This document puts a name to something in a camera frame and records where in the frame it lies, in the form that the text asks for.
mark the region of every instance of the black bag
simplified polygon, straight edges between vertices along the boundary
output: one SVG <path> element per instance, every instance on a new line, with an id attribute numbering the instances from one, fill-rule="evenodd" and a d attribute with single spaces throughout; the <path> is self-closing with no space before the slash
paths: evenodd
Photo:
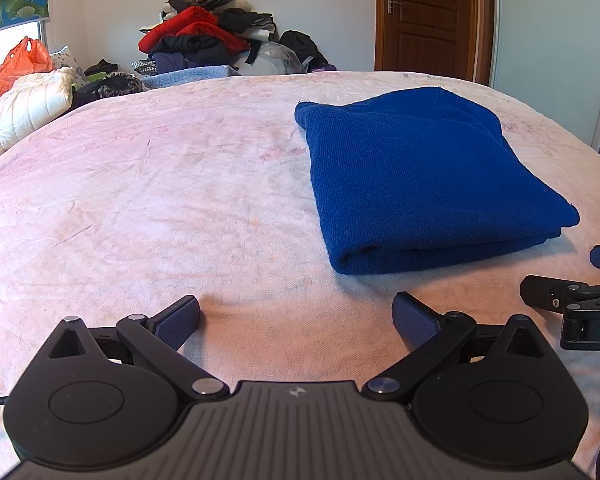
<path id="1" fill-rule="evenodd" d="M 302 32 L 288 30 L 280 37 L 278 43 L 290 48 L 296 53 L 300 63 L 302 63 L 302 68 L 305 73 L 311 72 L 311 70 L 317 70 L 318 68 L 325 68 L 329 65 L 329 62 L 318 50 L 314 41 Z"/>

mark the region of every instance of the folded blue cloth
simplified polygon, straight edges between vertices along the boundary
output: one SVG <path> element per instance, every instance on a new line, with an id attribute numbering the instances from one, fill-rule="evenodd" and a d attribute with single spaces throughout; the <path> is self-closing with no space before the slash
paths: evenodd
<path id="1" fill-rule="evenodd" d="M 532 175 L 491 111 L 442 88 L 347 106 L 300 103 L 331 265 L 443 267 L 560 236 L 578 211 Z"/>
<path id="2" fill-rule="evenodd" d="M 156 88 L 179 86 L 184 85 L 185 83 L 202 81 L 205 79 L 220 79 L 239 75 L 240 74 L 238 74 L 230 66 L 199 66 L 196 68 L 177 70 L 176 72 L 169 72 L 166 74 L 152 75 L 142 79 L 142 82 L 149 90 L 154 90 Z"/>

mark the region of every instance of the red sweater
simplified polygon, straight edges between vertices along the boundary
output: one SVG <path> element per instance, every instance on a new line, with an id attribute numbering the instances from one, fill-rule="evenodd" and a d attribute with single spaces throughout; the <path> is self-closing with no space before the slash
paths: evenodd
<path id="1" fill-rule="evenodd" d="M 235 55 L 249 49 L 242 38 L 222 30 L 216 25 L 218 17 L 202 7 L 189 7 L 177 16 L 152 28 L 138 43 L 140 52 L 148 54 L 163 36 L 181 36 L 184 34 L 206 34 L 218 38 L 224 43 L 229 54 Z"/>

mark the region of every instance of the bed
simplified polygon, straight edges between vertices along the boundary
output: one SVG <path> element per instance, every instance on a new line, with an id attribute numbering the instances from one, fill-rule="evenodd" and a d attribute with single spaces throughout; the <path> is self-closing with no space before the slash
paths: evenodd
<path id="1" fill-rule="evenodd" d="M 442 86 L 490 108 L 520 160 L 576 205 L 560 238 L 462 266 L 385 276 L 331 269 L 310 183 L 301 100 L 348 104 Z M 229 78 L 111 98 L 54 121 L 0 158 L 0 395 L 61 317 L 107 326 L 195 294 L 202 329 L 183 352 L 240 379 L 359 384 L 403 357 L 396 292 L 482 323 L 531 316 L 557 346 L 560 320 L 526 307 L 528 274 L 600 283 L 600 156 L 526 105 L 414 73 Z M 587 399 L 574 461 L 600 444 L 600 352 L 560 357 Z M 0 475 L 16 457 L 0 421 Z"/>

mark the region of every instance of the green item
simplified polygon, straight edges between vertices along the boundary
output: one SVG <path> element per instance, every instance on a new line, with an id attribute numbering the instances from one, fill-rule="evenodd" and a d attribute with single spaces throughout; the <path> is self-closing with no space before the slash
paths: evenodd
<path id="1" fill-rule="evenodd" d="M 100 79 L 104 79 L 106 78 L 107 73 L 106 72 L 98 72 L 96 74 L 91 74 L 87 76 L 87 81 L 89 83 L 93 83 L 94 81 L 100 81 Z"/>

